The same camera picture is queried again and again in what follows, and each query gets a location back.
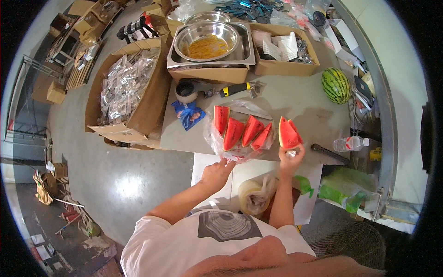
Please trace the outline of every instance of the watermelon slice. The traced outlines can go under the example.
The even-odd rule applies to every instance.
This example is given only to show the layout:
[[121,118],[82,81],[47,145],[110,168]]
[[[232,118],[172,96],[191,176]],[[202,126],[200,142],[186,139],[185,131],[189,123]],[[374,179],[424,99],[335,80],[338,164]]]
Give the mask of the watermelon slice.
[[232,117],[228,120],[228,127],[226,128],[225,138],[223,139],[223,151],[231,150],[241,138],[245,124]]
[[243,147],[248,146],[251,141],[264,129],[264,124],[257,120],[252,115],[249,116],[246,122],[245,132],[241,138],[241,145]]
[[293,149],[299,142],[298,133],[292,128],[291,124],[284,118],[280,118],[280,123],[278,125],[278,137],[280,141],[280,146],[286,149]]
[[223,136],[226,125],[228,124],[229,113],[231,109],[224,106],[214,106],[214,125],[220,135]]
[[303,143],[302,137],[300,136],[300,134],[299,134],[299,132],[298,132],[297,127],[295,126],[295,124],[292,122],[291,119],[288,120],[288,123],[291,125],[291,127],[294,129],[294,131],[297,132],[297,135],[299,136],[299,137],[298,137],[299,142],[300,142],[300,143]]
[[272,122],[270,122],[266,126],[266,128],[257,136],[257,138],[255,138],[255,140],[251,143],[251,147],[252,149],[254,149],[254,151],[260,149],[264,145],[268,134],[271,132],[271,128]]

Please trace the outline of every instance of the shiny floor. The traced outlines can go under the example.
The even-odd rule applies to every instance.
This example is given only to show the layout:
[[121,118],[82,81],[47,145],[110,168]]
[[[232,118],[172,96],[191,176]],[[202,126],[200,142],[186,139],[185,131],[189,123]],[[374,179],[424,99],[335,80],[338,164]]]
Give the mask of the shiny floor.
[[136,221],[163,200],[190,186],[193,153],[131,150],[109,146],[103,137],[84,131],[89,90],[102,61],[126,44],[115,34],[140,16],[139,1],[127,7],[106,32],[104,45],[86,85],[68,91],[52,105],[48,128],[54,142],[53,162],[66,161],[74,200],[106,235],[125,245]]

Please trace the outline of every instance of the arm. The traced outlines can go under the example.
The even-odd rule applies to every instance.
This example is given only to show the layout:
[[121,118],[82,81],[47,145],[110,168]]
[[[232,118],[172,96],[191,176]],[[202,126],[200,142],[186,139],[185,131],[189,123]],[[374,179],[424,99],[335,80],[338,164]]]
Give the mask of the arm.
[[226,159],[222,158],[219,163],[205,167],[202,179],[197,184],[172,196],[145,215],[163,218],[170,224],[175,224],[196,205],[221,190],[234,166],[235,162],[227,163]]
[[285,225],[294,225],[292,204],[292,176],[299,168],[305,154],[303,145],[298,146],[300,152],[293,158],[287,157],[283,148],[280,148],[280,181],[278,182],[274,203],[269,216],[269,225],[278,229]]

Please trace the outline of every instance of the hand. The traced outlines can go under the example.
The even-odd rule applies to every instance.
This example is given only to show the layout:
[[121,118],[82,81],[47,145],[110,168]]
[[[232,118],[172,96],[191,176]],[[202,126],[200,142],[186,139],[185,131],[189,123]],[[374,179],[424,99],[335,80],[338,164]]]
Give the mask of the hand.
[[278,153],[278,157],[280,158],[280,178],[291,179],[297,169],[299,169],[305,154],[305,148],[302,144],[299,144],[297,147],[300,148],[300,152],[298,152],[295,157],[286,156],[286,151],[280,147]]
[[234,166],[234,161],[228,163],[225,158],[221,158],[220,162],[205,167],[199,183],[202,183],[204,189],[207,189],[212,195],[225,186]]

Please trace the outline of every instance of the blue snack package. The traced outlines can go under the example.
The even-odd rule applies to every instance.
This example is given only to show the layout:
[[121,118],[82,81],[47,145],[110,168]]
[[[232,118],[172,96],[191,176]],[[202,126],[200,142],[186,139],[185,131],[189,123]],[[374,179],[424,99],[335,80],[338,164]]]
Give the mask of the blue snack package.
[[201,108],[195,106],[195,101],[188,104],[183,104],[179,100],[171,104],[175,109],[175,114],[182,122],[185,130],[191,129],[192,126],[202,120],[206,113]]

